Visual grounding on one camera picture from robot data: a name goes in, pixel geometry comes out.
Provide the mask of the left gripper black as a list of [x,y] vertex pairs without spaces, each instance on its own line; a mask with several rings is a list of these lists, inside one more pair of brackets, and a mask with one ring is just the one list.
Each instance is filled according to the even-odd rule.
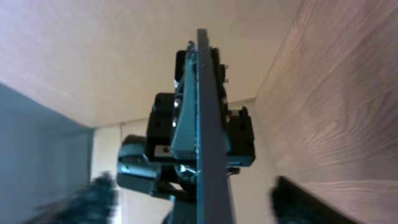
[[195,50],[193,41],[176,54],[173,93],[155,96],[146,132],[151,162],[193,165],[220,158],[230,167],[255,160],[254,133],[246,107],[231,110],[224,87],[227,66],[217,48]]

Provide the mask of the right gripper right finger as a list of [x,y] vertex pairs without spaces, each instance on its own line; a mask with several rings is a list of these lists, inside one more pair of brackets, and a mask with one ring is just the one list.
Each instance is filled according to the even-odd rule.
[[283,175],[269,196],[278,224],[358,224]]

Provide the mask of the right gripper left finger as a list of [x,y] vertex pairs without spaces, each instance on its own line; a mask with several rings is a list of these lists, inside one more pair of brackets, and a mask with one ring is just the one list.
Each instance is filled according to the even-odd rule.
[[103,172],[65,200],[42,207],[25,224],[109,224],[116,212],[118,191],[113,177]]

